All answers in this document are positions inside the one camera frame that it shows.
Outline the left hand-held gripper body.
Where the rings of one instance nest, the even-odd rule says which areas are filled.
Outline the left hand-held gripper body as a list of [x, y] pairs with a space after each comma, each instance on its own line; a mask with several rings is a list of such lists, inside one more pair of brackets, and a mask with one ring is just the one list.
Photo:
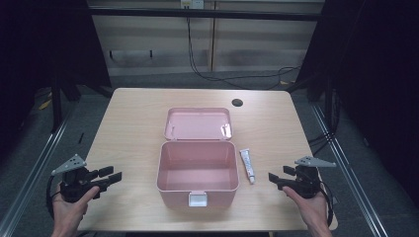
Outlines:
[[106, 179], [106, 177], [96, 178], [92, 181], [86, 180], [86, 175], [90, 172], [86, 168], [86, 161], [78, 154], [72, 156], [65, 161], [58, 168], [51, 172], [53, 177], [61, 174], [62, 181], [60, 185], [60, 193], [67, 202], [77, 202], [80, 200], [91, 188], [97, 187], [96, 182]]

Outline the white ointment tube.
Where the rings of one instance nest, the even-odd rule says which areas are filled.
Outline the white ointment tube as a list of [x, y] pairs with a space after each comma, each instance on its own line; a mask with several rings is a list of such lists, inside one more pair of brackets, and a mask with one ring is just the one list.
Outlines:
[[244, 164], [249, 182], [251, 185], [253, 185], [256, 179], [255, 179], [255, 174], [254, 174], [254, 170], [253, 170], [253, 166], [251, 162], [250, 151], [248, 148], [246, 148], [246, 149], [241, 149], [239, 153], [240, 153], [242, 162]]

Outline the black metal stand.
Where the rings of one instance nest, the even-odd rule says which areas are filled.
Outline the black metal stand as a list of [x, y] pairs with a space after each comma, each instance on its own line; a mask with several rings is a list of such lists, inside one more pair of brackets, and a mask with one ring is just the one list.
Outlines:
[[62, 123], [62, 107], [59, 80], [53, 77], [51, 81], [51, 101], [53, 110], [53, 124], [51, 132], [56, 132]]
[[325, 103], [324, 103], [324, 116], [329, 132], [332, 131], [332, 99], [333, 99], [333, 86], [332, 79], [330, 77], [326, 80], [325, 88]]

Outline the person's left hand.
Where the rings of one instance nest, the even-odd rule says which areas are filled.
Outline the person's left hand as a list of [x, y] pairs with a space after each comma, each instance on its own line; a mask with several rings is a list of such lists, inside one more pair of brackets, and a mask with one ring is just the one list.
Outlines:
[[52, 199], [53, 207], [53, 231], [76, 231], [86, 214], [88, 202], [99, 192], [98, 187], [91, 188], [77, 202], [66, 202], [61, 193]]

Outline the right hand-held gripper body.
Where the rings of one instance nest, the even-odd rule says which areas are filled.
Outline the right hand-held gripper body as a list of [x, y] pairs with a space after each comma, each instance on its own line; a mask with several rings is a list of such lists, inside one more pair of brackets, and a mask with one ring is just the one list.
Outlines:
[[303, 198], [314, 198], [322, 191], [319, 168], [335, 168], [335, 162], [328, 162], [312, 156], [304, 156], [295, 162], [292, 175], [297, 187], [294, 189]]

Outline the person's right hand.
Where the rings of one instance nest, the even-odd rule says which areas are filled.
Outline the person's right hand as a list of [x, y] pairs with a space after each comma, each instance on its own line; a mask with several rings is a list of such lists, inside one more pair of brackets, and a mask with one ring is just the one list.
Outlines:
[[308, 232], [309, 229], [329, 229], [327, 204], [322, 193], [317, 193], [313, 198], [303, 198], [289, 187], [283, 187], [283, 192], [297, 205]]

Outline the black horizontal frame bar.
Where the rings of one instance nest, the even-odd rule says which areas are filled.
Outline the black horizontal frame bar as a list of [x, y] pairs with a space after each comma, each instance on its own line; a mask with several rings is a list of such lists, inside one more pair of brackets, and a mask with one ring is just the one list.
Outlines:
[[282, 13], [282, 12], [249, 12], [227, 10], [182, 10], [182, 9], [143, 9], [143, 8], [108, 8], [91, 7], [91, 15], [100, 16], [138, 16], [138, 17], [179, 17], [179, 18], [213, 18], [213, 19], [248, 19], [317, 22], [321, 14]]

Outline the white wall socket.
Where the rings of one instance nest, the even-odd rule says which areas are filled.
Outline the white wall socket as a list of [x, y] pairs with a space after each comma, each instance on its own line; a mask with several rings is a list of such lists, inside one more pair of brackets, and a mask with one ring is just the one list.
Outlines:
[[197, 9], [203, 10], [205, 8], [204, 0], [180, 0], [182, 9]]

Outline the metal floor rail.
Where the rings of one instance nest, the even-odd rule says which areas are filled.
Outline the metal floor rail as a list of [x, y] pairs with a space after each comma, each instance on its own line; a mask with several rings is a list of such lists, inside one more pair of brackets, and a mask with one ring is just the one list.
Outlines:
[[44, 172], [49, 176], [50, 160], [77, 105], [69, 102], [62, 106], [58, 126], [54, 126], [53, 108], [30, 113], [7, 164], [0, 169], [0, 237], [13, 236], [39, 183], [44, 210]]
[[326, 136], [326, 140], [336, 159], [336, 162], [340, 167], [343, 176], [345, 177], [349, 185], [349, 188], [361, 210], [361, 213], [363, 214], [366, 222], [368, 223], [373, 235], [375, 237], [389, 237], [375, 208], [373, 207], [358, 177], [352, 169], [352, 166], [345, 152], [343, 151], [338, 139], [331, 133], [331, 131], [327, 127], [324, 112], [316, 104], [311, 105], [311, 108], [313, 110], [318, 124], [320, 125], [322, 133]]

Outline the black curtain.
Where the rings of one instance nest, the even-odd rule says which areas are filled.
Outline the black curtain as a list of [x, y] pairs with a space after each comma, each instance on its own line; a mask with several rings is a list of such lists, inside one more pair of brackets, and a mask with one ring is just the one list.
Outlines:
[[332, 84], [419, 208], [419, 0], [324, 0], [297, 80]]
[[44, 87], [70, 101], [78, 87], [111, 97], [112, 86], [87, 0], [0, 0], [0, 161]]

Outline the pink storage box with lid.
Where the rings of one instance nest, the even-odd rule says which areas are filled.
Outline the pink storage box with lid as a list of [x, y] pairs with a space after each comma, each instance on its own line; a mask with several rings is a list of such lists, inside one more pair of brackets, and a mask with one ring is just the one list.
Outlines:
[[227, 207], [239, 188], [225, 108], [168, 111], [156, 187], [168, 207]]

